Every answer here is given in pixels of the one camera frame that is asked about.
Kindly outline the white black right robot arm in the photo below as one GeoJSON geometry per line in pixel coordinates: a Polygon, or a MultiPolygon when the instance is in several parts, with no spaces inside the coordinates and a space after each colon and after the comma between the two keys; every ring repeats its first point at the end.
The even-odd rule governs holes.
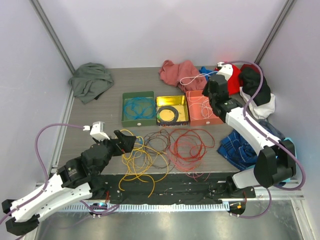
{"type": "Polygon", "coordinates": [[[294,144],[290,140],[280,140],[250,115],[244,115],[242,105],[229,97],[228,83],[223,75],[212,75],[202,94],[208,97],[213,113],[236,130],[257,154],[253,168],[234,174],[226,184],[225,190],[230,197],[238,197],[247,187],[269,188],[296,175],[294,144]]]}

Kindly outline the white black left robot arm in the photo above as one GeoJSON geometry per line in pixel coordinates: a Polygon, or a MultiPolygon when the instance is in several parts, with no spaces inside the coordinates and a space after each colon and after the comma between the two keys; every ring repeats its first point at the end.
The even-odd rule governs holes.
{"type": "Polygon", "coordinates": [[[91,130],[94,144],[64,166],[38,189],[17,200],[6,199],[2,210],[9,216],[7,232],[23,236],[50,215],[75,202],[102,199],[107,192],[101,173],[112,157],[131,153],[136,136],[114,131],[111,138],[102,130],[91,130]]]}

